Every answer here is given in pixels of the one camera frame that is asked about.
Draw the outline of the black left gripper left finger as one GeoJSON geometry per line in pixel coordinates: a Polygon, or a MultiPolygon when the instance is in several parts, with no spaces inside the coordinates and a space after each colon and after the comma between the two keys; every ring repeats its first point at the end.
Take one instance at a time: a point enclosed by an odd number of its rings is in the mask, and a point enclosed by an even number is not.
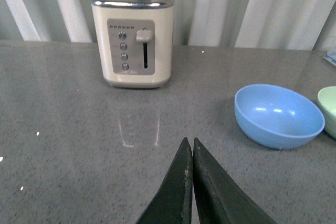
{"type": "Polygon", "coordinates": [[[159,190],[137,223],[191,223],[193,155],[183,138],[159,190]]]}

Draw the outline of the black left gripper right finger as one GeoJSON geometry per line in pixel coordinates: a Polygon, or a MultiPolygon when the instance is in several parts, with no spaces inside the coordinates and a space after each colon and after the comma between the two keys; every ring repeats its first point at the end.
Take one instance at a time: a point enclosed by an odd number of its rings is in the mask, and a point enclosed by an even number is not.
{"type": "Polygon", "coordinates": [[[200,223],[275,223],[234,182],[197,138],[193,183],[200,223]]]}

